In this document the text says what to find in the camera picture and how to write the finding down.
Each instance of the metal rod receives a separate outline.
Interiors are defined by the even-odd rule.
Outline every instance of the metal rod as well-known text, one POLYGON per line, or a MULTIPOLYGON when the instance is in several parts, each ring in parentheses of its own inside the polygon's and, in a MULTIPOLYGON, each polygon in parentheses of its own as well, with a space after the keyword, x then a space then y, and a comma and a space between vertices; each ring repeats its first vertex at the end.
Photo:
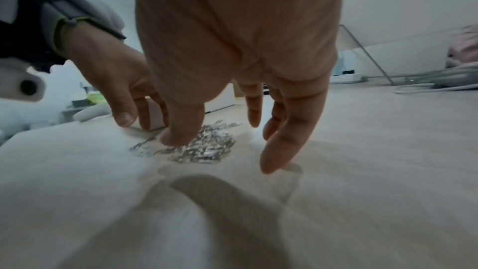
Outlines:
POLYGON ((365 55, 367 55, 368 58, 370 58, 370 60, 372 60, 372 62, 375 64, 375 66, 380 70, 380 72, 382 72, 382 74, 384 75, 385 78, 387 78, 387 80, 390 82, 391 85, 396 85, 395 82, 392 80, 392 78, 390 78, 390 76, 382 69, 382 67, 378 64, 378 62, 375 61, 375 59, 369 54, 369 52, 367 52, 367 50, 363 47, 363 45, 355 38, 355 36, 352 35, 352 33, 349 31, 349 29, 341 24, 339 25, 339 27, 343 27, 345 31, 347 31, 347 33, 350 35, 350 37, 352 37, 352 39, 354 40, 354 42, 356 44, 358 44, 358 46, 362 49, 362 51, 365 53, 365 55))

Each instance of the pile of metal pieces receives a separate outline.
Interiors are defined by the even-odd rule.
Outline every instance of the pile of metal pieces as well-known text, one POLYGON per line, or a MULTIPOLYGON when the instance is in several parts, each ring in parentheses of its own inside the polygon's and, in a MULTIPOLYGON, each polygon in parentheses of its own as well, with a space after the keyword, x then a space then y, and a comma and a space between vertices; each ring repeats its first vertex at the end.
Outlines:
POLYGON ((182 147, 169 147, 153 151, 148 143, 156 140, 151 138, 130 148, 138 156, 153 156, 155 154, 170 154, 169 160, 178 163, 218 163, 231 152, 236 140, 222 130, 241 125, 240 123, 224 123, 222 120, 212 125, 201 127, 196 138, 182 147))

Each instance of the power strip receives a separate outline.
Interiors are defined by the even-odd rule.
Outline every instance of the power strip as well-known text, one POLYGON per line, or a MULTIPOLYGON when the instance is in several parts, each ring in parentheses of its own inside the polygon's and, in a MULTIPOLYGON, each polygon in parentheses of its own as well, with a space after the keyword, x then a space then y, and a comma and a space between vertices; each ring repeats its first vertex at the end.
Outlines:
POLYGON ((354 73, 330 77, 330 84, 352 84, 367 81, 364 73, 354 73))

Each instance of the finger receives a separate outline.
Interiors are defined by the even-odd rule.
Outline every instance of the finger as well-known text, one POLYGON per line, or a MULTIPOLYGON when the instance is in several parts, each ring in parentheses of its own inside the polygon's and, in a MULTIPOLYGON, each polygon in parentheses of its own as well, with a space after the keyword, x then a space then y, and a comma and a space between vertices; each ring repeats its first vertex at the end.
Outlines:
POLYGON ((284 98, 287 118, 269 139, 260 157, 264 173, 286 165, 309 139, 324 109, 327 90, 301 98, 284 98))
POLYGON ((285 120, 286 115, 286 110, 284 104, 282 103, 282 95, 280 91, 269 85, 269 93, 275 102, 274 106, 272 107, 272 118, 269 119, 262 130, 262 137, 266 141, 268 141, 270 137, 279 129, 285 120))
POLYGON ((158 94, 152 94, 150 95, 150 98, 153 99, 154 102, 159 104, 159 108, 161 109, 161 114, 163 115, 164 126, 168 127, 169 114, 168 114, 168 107, 166 106, 166 103, 163 101, 163 99, 161 99, 161 97, 158 94))
POLYGON ((118 126, 128 127, 134 123, 138 111, 127 85, 114 83, 114 85, 98 87, 98 89, 110 105, 113 118, 118 126))
POLYGON ((139 125, 145 131, 151 129, 151 117, 149 114, 149 105, 146 98, 137 98, 134 100, 136 108, 138 109, 139 125))
POLYGON ((264 89, 262 83, 260 84, 240 84, 240 90, 244 93, 245 102, 247 104, 247 118, 252 127, 256 128, 260 124, 262 116, 262 96, 264 89))
POLYGON ((204 104, 183 105, 165 100, 170 118, 170 125, 159 137, 167 146, 184 146, 194 139, 204 120, 204 104))

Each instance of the hand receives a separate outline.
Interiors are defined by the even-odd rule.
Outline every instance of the hand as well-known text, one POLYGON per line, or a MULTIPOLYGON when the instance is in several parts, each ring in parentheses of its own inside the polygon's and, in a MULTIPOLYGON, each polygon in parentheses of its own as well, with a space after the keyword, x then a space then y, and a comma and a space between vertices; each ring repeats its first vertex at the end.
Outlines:
POLYGON ((149 130, 146 96, 160 105, 163 121, 169 124, 166 106, 152 85, 142 53, 87 22, 65 27, 61 39, 68 59, 105 97, 119 126, 128 127, 139 117, 141 127, 149 130))
POLYGON ((272 173, 287 164, 324 108, 341 7, 342 0, 136 0, 139 38, 171 120, 160 140, 193 139, 204 103, 233 78, 257 127, 265 82, 275 103, 260 166, 272 173))

